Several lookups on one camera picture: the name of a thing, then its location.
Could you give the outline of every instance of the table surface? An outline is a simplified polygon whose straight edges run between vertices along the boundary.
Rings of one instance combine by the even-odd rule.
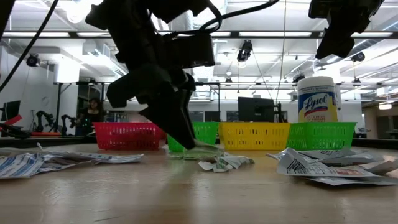
[[[398,156],[378,152],[386,159]],[[397,223],[397,186],[330,187],[277,174],[277,161],[264,151],[233,154],[256,164],[214,174],[195,161],[167,160],[160,151],[148,152],[139,164],[3,180],[0,223]]]

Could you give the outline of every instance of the ceiling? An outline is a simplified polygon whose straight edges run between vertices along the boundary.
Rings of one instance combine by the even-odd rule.
[[[310,0],[286,0],[280,1],[271,8],[233,17],[223,21],[220,30],[239,31],[313,31],[323,30],[328,26],[324,19],[310,19],[308,8]],[[233,12],[251,6],[257,6],[264,1],[257,0],[227,0],[226,12]],[[19,0],[14,6],[7,30],[37,30],[45,17],[52,1],[44,0]],[[61,0],[55,10],[55,14],[47,24],[46,31],[100,31],[95,27],[85,24],[84,20],[72,23],[68,19],[68,11],[75,5],[73,1]],[[398,0],[387,0],[379,12],[371,18],[368,31],[385,31],[387,27],[398,22]],[[184,30],[192,27],[192,18],[189,13],[180,16],[172,21],[164,29]],[[17,44],[26,45],[27,39],[13,39]],[[88,60],[81,50],[85,40],[81,39],[39,39],[38,46],[60,47],[81,61],[83,65],[81,76],[91,76],[97,79],[112,79],[113,73],[104,65]],[[99,45],[107,44],[116,49],[111,39],[95,40]],[[239,68],[236,61],[236,52],[243,43],[243,39],[217,39],[215,47],[217,65],[214,68],[203,70],[197,73],[197,77],[208,77],[209,81],[219,80],[223,82],[227,72],[232,73],[234,82],[262,82],[264,77],[267,82],[292,81],[293,76],[304,73],[311,76],[314,73],[340,73],[341,82],[351,82],[354,76],[361,77],[363,82],[382,82],[391,77],[398,77],[396,58],[398,56],[398,40],[382,40],[374,45],[368,45],[363,52],[366,55],[365,61],[354,65],[349,61],[339,61],[333,65],[326,65],[325,71],[317,71],[319,68],[313,66],[314,55],[317,50],[318,40],[316,39],[252,39],[254,47],[253,54],[247,61],[244,68]],[[363,39],[356,40],[356,43],[364,42]]]

